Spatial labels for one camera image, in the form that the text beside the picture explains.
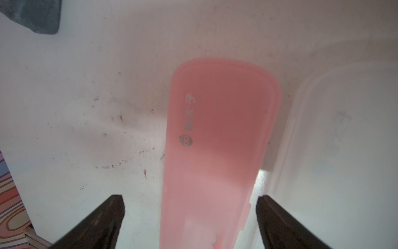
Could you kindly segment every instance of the transparent plastic lid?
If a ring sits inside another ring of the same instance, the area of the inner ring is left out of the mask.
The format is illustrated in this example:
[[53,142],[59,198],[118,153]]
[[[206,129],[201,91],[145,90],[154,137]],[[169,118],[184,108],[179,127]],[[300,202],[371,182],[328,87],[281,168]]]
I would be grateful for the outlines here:
[[334,249],[398,248],[398,63],[303,84],[267,194]]

